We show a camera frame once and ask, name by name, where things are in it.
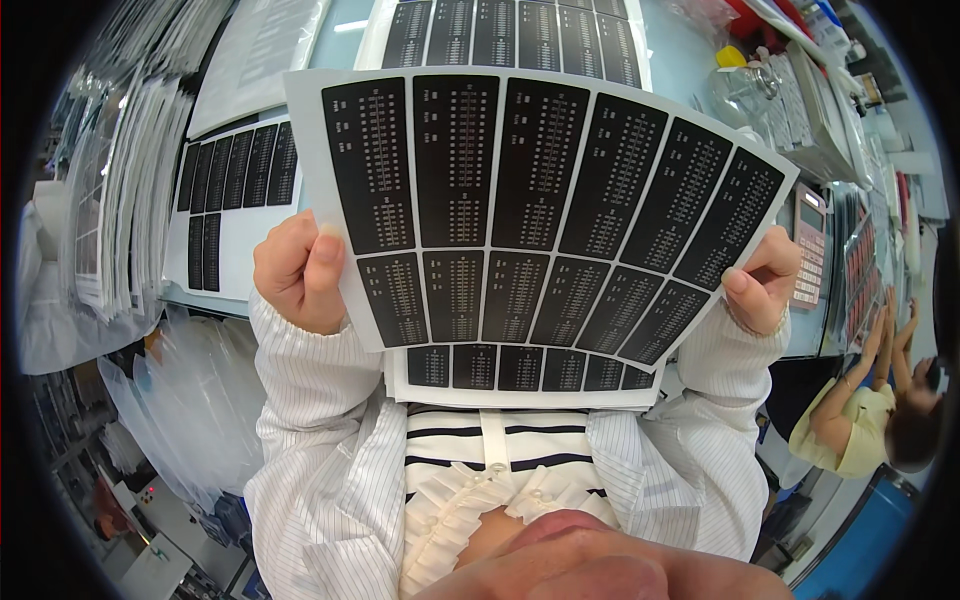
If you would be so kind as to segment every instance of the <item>yellow shirt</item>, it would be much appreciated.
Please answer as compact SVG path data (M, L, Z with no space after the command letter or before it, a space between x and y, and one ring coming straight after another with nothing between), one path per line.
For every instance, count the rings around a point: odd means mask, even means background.
M795 456L813 463L815 466L834 471L847 479L857 479L873 474L877 467L887 460L883 430L889 418L887 411L897 402L890 384L885 384L879 392L870 388L857 388L844 404L841 413L852 424L850 441L843 456L817 440L810 431L810 412L820 404L836 379L831 379L810 402L804 415L790 433L790 452Z

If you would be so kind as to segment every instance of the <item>pink calculator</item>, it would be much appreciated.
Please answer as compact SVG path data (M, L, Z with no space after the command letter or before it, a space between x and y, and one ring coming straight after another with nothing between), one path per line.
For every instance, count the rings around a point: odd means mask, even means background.
M816 308L824 276L824 245L827 242L827 203L809 187L797 183L793 241L803 251L804 260L790 304Z

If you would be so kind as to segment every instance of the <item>white striped lab coat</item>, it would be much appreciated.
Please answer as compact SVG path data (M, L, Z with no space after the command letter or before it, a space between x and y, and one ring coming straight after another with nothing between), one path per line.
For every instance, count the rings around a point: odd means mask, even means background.
M406 408L384 395L381 354L348 325L307 333L254 291L257 424L266 464L247 484L253 548L275 600L396 598L403 551ZM721 300L680 347L684 395L635 414L588 415L593 463L624 532L749 560L767 501L754 457L767 367L789 317L765 338Z

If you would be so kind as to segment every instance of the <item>fingernail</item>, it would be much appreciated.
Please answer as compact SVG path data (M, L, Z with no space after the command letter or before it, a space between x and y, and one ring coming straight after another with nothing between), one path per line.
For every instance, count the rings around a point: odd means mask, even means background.
M333 262L340 253L340 230L330 223L320 225L320 235L313 245L313 251L322 262Z
M739 269L730 267L728 270L723 272L720 280L723 282L728 291L735 294L742 294L747 290L747 274Z

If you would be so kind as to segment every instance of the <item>plastic bag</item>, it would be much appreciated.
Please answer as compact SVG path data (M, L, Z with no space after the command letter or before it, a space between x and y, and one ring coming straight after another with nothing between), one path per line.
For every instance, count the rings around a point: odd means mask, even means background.
M98 365L122 422L172 490L212 515L223 492L242 495L263 467L256 421L267 394L250 324L191 318L169 306L160 336L133 359L133 381Z
M27 203L20 226L16 310L20 371L43 375L76 367L129 346L154 330L162 304L144 315L120 315L109 323L79 314L62 297L60 267L43 261L37 234L42 224Z
M666 9L690 22L701 33L713 39L720 50L730 42L727 25L740 16L724 0L662 0Z

